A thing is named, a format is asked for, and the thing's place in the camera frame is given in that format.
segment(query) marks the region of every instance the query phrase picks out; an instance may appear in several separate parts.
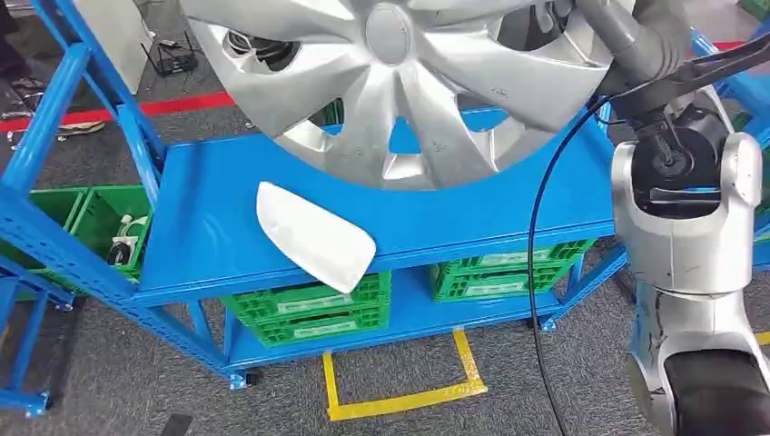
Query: gray carpet floor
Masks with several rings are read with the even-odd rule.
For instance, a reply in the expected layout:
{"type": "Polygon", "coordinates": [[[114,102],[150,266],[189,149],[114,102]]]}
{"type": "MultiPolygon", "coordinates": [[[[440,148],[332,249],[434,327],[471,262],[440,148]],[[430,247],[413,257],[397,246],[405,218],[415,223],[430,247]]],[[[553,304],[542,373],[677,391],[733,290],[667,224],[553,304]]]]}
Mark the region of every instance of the gray carpet floor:
{"type": "MultiPolygon", "coordinates": [[[[137,3],[158,39],[182,40],[185,24],[174,0],[137,3]]],[[[742,26],[731,35],[745,37],[755,25],[733,5],[727,9],[726,1],[695,3],[688,1],[701,20],[696,23],[707,33],[711,27],[725,32],[716,24],[715,11],[731,11],[731,23],[742,26]]],[[[139,99],[219,90],[211,67],[202,62],[189,77],[145,74],[139,99]]],[[[249,131],[237,108],[153,121],[166,142],[249,131]]],[[[0,144],[0,168],[11,153],[10,144],[0,144]]],[[[37,186],[137,182],[122,133],[108,124],[99,134],[56,143],[37,186]]],[[[588,265],[601,253],[590,252],[588,265]]],[[[757,331],[770,330],[768,291],[770,275],[762,273],[746,292],[746,309],[757,331]]],[[[555,332],[544,335],[548,371],[572,435],[656,434],[639,415],[623,373],[633,316],[631,293],[627,272],[621,272],[577,306],[555,332]]],[[[207,306],[215,319],[221,317],[215,302],[207,306]]],[[[13,315],[0,369],[7,368],[5,351],[16,346],[14,329],[23,325],[28,310],[22,305],[13,315]]],[[[255,386],[231,392],[224,380],[97,300],[82,300],[72,312],[48,312],[35,346],[25,387],[52,390],[54,407],[34,420],[0,411],[0,435],[155,436],[162,434],[173,413],[192,416],[188,434],[195,436],[557,434],[527,325],[510,322],[469,330],[467,335],[489,392],[415,411],[329,422],[320,358],[265,367],[255,386]]],[[[335,354],[334,362],[341,403],[436,389],[464,378],[450,334],[335,354]]]]}

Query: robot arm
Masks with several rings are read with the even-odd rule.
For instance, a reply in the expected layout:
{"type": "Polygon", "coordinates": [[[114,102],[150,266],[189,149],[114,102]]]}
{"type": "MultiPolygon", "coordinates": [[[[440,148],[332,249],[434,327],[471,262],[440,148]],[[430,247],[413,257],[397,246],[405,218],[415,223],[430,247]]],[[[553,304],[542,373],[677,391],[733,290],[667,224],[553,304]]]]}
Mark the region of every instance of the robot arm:
{"type": "Polygon", "coordinates": [[[617,147],[611,183],[637,282],[627,366],[641,409],[665,435],[770,435],[770,370],[743,298],[762,155],[710,86],[770,59],[770,35],[683,63],[664,37],[678,13],[649,31],[613,0],[577,6],[616,55],[609,85],[625,92],[611,103],[638,137],[617,147]]]}

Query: yellow floor tape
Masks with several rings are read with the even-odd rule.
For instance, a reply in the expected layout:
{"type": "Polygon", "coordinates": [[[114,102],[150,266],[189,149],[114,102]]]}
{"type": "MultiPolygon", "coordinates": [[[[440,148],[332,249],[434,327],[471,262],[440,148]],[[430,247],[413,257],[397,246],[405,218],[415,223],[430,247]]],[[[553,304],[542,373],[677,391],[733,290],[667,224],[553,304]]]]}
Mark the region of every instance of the yellow floor tape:
{"type": "Polygon", "coordinates": [[[760,345],[767,345],[770,343],[770,332],[757,333],[755,336],[756,341],[759,342],[760,345]]]}
{"type": "Polygon", "coordinates": [[[351,420],[353,418],[364,418],[367,416],[384,415],[395,413],[397,411],[408,411],[420,407],[431,406],[441,402],[459,400],[460,398],[478,395],[487,391],[487,386],[481,381],[479,370],[476,368],[476,362],[473,360],[473,354],[470,352],[468,338],[465,332],[458,328],[452,333],[455,339],[455,345],[458,349],[459,359],[468,380],[448,386],[446,388],[436,389],[404,395],[402,397],[388,398],[386,400],[357,402],[353,404],[340,405],[340,399],[337,396],[337,382],[334,378],[334,364],[331,361],[331,353],[323,354],[323,375],[326,379],[326,396],[329,400],[329,419],[331,421],[351,420]]]}

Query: hubcap center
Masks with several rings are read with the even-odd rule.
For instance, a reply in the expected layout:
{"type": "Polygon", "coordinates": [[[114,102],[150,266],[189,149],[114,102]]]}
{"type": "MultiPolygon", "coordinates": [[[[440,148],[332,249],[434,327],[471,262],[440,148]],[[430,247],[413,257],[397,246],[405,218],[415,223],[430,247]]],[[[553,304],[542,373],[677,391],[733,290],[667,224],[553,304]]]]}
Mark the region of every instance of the hubcap center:
{"type": "Polygon", "coordinates": [[[376,5],[366,20],[366,40],[372,54],[384,64],[400,64],[410,49],[409,17],[396,5],[376,5]]]}

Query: blue shelf panel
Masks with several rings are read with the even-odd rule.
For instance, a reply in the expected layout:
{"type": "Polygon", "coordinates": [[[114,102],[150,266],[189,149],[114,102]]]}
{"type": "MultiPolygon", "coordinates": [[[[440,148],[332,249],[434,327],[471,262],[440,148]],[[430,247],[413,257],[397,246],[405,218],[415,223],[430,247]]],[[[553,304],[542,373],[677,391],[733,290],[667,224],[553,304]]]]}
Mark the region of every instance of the blue shelf panel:
{"type": "MultiPolygon", "coordinates": [[[[499,111],[465,116],[469,124],[489,124],[499,111]]],[[[173,146],[141,290],[134,297],[141,304],[157,304],[310,281],[257,223],[261,181],[286,188],[371,234],[377,244],[373,272],[520,249],[526,243],[535,192],[558,139],[506,172],[434,192],[382,191],[345,183],[309,167],[261,134],[173,146]]],[[[613,233],[608,188],[612,153],[598,126],[586,124],[548,185],[538,243],[613,233]]]]}
{"type": "Polygon", "coordinates": [[[754,269],[770,270],[770,240],[754,244],[754,269]]]}
{"type": "MultiPolygon", "coordinates": [[[[538,316],[553,313],[560,307],[552,292],[539,295],[536,304],[538,316]]],[[[478,327],[528,317],[528,297],[435,303],[430,297],[426,269],[409,268],[393,272],[388,329],[265,348],[250,332],[241,328],[234,338],[228,368],[243,370],[317,356],[326,351],[340,352],[451,332],[457,326],[478,327]]]]}

